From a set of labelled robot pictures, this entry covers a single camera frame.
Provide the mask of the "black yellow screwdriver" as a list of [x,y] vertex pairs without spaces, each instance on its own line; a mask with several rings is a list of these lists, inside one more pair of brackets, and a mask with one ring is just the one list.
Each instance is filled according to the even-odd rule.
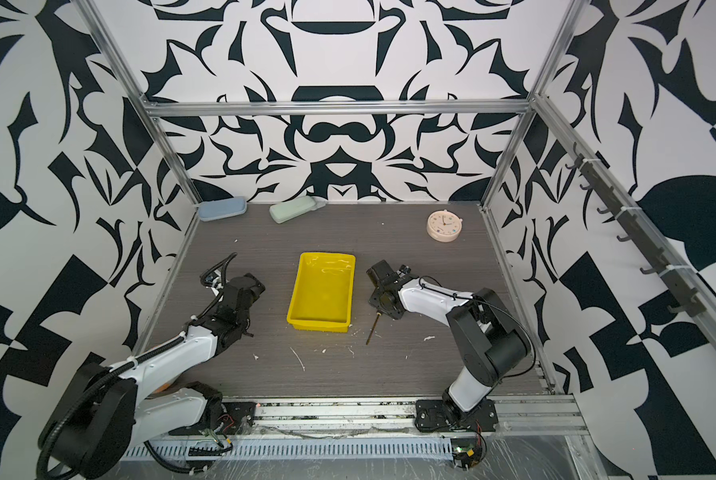
[[373,338],[373,336],[374,336],[374,334],[375,334],[375,332],[376,332],[378,323],[379,323],[379,321],[380,321],[380,319],[381,319],[382,316],[383,316],[383,313],[382,313],[381,311],[377,311],[376,316],[375,316],[375,319],[374,319],[373,324],[372,324],[372,327],[371,327],[371,329],[370,329],[370,331],[369,331],[369,334],[368,334],[368,337],[367,337],[367,339],[366,339],[365,345],[368,346],[368,345],[370,344],[370,342],[371,342],[371,340],[372,340],[372,338]]

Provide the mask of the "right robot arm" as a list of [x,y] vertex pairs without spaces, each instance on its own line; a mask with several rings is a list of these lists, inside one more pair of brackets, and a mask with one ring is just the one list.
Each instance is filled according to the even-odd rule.
[[527,329],[513,317],[491,289],[477,292],[443,287],[430,276],[417,276],[405,265],[394,269],[382,260],[367,270],[374,290],[369,304],[377,314],[399,320],[416,313],[447,326],[463,369],[442,395],[436,413],[420,407],[417,428],[474,429],[495,416],[486,409],[488,395],[525,358],[537,359]]

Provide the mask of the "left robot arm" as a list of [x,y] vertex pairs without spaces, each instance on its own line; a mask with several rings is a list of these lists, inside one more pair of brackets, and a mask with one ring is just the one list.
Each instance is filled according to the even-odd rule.
[[155,437],[182,428],[216,429],[220,392],[200,382],[170,386],[248,335],[251,307],[266,288],[250,273],[227,279],[214,271],[202,282],[216,296],[174,338],[110,366],[77,370],[39,435],[37,478],[57,478],[49,466],[57,460],[63,479],[96,479],[130,448]]

